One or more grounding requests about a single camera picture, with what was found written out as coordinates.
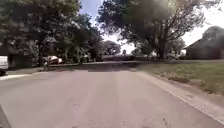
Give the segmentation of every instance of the white car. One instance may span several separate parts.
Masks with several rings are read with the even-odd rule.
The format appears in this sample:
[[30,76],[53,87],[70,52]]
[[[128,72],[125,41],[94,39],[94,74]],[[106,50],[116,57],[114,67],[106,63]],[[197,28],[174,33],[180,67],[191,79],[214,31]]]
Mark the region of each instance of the white car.
[[8,68],[9,68],[8,57],[0,56],[0,76],[5,75]]

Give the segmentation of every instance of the green leaves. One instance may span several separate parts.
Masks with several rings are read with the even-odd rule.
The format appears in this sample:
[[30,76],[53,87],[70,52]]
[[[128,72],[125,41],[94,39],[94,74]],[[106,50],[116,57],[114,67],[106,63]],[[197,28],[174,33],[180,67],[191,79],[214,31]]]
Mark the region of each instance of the green leaves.
[[204,22],[202,8],[220,0],[106,0],[97,21],[109,34],[121,33],[129,42],[149,42],[158,54],[165,54],[169,41],[177,40]]

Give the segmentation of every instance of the asphalt road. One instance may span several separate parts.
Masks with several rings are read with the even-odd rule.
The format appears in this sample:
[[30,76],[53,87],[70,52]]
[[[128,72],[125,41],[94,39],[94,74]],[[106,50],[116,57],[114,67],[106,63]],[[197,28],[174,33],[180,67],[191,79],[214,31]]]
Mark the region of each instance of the asphalt road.
[[80,70],[0,81],[12,128],[222,128],[127,69]]

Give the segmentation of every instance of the grass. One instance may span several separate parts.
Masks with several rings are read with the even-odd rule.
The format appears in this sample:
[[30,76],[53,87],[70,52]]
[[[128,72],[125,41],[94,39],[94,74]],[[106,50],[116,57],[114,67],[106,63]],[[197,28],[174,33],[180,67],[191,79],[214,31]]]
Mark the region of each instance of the grass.
[[208,93],[224,95],[224,61],[152,63],[142,65],[139,69],[169,80],[195,85]]

